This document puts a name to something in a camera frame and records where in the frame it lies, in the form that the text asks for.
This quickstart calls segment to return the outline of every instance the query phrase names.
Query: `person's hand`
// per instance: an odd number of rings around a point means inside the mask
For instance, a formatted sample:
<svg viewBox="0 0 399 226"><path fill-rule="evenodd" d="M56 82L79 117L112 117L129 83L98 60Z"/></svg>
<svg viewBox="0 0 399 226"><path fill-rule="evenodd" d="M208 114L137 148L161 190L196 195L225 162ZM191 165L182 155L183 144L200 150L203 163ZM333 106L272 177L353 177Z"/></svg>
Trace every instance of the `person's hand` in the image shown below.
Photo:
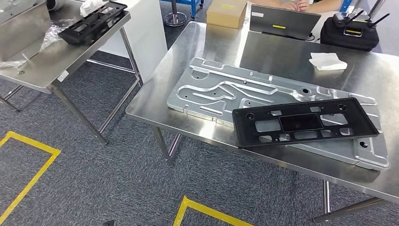
<svg viewBox="0 0 399 226"><path fill-rule="evenodd" d="M293 11L298 11L298 6L296 3L293 3L291 1L284 2L280 5L280 8L285 8Z"/></svg>
<svg viewBox="0 0 399 226"><path fill-rule="evenodd" d="M301 12L307 12L309 9L309 0L298 0L298 9Z"/></svg>

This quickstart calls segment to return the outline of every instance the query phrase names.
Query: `white label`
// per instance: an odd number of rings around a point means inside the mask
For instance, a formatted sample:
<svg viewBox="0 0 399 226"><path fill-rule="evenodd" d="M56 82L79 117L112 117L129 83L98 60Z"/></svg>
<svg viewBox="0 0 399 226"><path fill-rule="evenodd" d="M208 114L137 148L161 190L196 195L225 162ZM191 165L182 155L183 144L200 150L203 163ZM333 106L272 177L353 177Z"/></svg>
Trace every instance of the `white label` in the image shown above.
<svg viewBox="0 0 399 226"><path fill-rule="evenodd" d="M64 71L60 74L60 76L58 77L58 80L60 82L62 82L67 76L69 75L69 73L67 71Z"/></svg>
<svg viewBox="0 0 399 226"><path fill-rule="evenodd" d="M257 17L263 17L263 13L252 12L252 15Z"/></svg>

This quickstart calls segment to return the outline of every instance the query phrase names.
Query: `black license plate bracket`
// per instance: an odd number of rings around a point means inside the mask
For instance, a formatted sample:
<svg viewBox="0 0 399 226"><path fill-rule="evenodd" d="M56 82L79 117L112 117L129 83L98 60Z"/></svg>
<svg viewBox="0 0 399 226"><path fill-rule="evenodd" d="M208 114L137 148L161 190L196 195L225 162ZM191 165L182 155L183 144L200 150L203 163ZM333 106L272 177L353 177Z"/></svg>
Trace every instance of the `black license plate bracket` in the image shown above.
<svg viewBox="0 0 399 226"><path fill-rule="evenodd" d="M379 132L356 98L235 109L239 147L376 137Z"/></svg>

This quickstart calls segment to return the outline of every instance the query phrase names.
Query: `yellow tape line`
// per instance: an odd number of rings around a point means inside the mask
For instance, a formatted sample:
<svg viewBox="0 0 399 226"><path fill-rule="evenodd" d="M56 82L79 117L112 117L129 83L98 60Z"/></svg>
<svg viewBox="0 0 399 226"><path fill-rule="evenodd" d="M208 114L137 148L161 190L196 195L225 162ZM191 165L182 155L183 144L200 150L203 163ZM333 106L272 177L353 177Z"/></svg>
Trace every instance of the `yellow tape line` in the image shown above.
<svg viewBox="0 0 399 226"><path fill-rule="evenodd" d="M192 208L196 211L199 211L201 213L205 213L211 217L214 217L216 219L224 221L227 224L231 224L233 226L253 226L252 224L249 224L245 221L239 220L237 218L231 217L231 216L224 214L222 212L219 212L217 210L206 207L202 204L199 204L198 202L189 200L186 196L183 197L182 204L180 204L180 208L179 208L179 211L177 212L173 226L180 226L187 207L190 207L190 208Z"/></svg>
<svg viewBox="0 0 399 226"><path fill-rule="evenodd" d="M273 27L280 28L280 29L286 29L286 27L284 27L284 26L274 25L274 24L273 24Z"/></svg>
<svg viewBox="0 0 399 226"><path fill-rule="evenodd" d="M21 141L38 149L41 149L45 152L51 154L51 157L47 160L47 162L41 167L41 169L36 173L36 175L29 181L28 185L21 191L21 193L13 200L11 205L4 211L4 213L0 216L0 225L6 220L6 218L10 215L10 213L14 210L14 208L18 205L18 203L25 197L28 191L33 187L33 185L39 180L41 175L47 170L47 168L53 163L56 157L60 154L60 150L42 144L36 140L32 140L30 138L19 135L15 132L8 132L7 135L0 141L0 147L5 144L10 138Z"/></svg>

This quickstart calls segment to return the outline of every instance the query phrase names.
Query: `antenna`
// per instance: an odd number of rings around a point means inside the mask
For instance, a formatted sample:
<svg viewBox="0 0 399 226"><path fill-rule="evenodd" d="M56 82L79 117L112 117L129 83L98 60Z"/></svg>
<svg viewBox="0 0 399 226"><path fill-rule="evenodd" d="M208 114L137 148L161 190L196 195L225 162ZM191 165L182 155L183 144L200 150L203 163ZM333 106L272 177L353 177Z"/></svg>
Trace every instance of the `antenna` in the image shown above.
<svg viewBox="0 0 399 226"><path fill-rule="evenodd" d="M369 27L375 27L377 25L377 23L381 22L382 20L387 18L389 15L390 15L390 13L386 14L385 16L381 17L381 19L375 21L373 24L370 24Z"/></svg>
<svg viewBox="0 0 399 226"><path fill-rule="evenodd" d="M352 22L354 19L358 18L358 16L360 16L362 13L364 12L364 10L360 11L358 14L356 14L356 16L352 17L350 20L348 20L346 24L349 24L350 22Z"/></svg>

